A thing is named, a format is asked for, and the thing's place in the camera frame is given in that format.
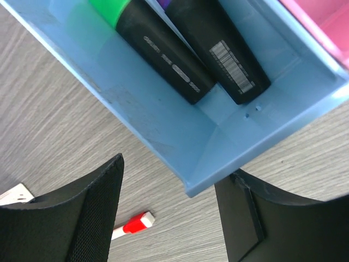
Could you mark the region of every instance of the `blue tray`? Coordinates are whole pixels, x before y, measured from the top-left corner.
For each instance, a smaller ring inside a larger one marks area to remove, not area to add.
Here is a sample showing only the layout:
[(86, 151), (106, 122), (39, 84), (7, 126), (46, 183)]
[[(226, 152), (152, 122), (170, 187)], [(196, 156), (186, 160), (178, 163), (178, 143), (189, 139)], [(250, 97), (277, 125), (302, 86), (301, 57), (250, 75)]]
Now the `blue tray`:
[(276, 0), (221, 0), (272, 81), (242, 106), (219, 85), (188, 104), (87, 0), (0, 2), (166, 163), (190, 197), (349, 97), (348, 72)]

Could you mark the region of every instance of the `green cap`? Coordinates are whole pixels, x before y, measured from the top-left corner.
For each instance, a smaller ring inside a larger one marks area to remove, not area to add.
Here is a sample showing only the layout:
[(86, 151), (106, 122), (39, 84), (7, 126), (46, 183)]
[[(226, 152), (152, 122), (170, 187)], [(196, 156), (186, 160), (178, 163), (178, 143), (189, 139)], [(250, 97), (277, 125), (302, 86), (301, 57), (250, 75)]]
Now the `green cap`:
[(91, 5), (100, 13), (101, 16), (113, 27), (131, 0), (89, 0)]

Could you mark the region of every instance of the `purple cap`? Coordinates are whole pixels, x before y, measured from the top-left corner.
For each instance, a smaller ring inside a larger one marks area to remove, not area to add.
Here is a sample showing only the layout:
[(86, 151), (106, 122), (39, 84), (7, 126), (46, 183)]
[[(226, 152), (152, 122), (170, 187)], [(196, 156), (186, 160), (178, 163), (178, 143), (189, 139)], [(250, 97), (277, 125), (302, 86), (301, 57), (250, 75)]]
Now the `purple cap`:
[(161, 5), (161, 7), (166, 10), (166, 8), (169, 6), (169, 4), (171, 3), (171, 0), (157, 0), (159, 2), (159, 4)]

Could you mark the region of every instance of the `dry erase marker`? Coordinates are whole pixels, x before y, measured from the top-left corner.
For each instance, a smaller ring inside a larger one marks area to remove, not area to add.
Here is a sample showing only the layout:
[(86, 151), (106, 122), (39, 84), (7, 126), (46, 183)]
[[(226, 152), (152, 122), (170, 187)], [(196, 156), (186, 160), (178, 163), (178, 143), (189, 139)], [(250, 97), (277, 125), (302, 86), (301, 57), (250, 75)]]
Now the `dry erase marker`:
[(237, 104), (270, 80), (218, 0), (157, 0), (202, 62)]
[(97, 12), (188, 102), (216, 81), (144, 0), (90, 0)]

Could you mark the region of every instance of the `red and white marker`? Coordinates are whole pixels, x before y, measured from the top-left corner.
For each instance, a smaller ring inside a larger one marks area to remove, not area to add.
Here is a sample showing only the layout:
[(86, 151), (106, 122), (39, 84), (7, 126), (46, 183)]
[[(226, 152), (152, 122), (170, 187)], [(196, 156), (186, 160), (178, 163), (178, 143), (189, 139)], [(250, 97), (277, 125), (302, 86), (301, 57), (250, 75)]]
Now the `red and white marker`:
[(111, 240), (126, 234), (135, 234), (141, 232), (147, 228), (150, 228), (154, 224), (155, 218), (150, 212), (141, 213), (131, 218), (126, 225), (113, 230)]

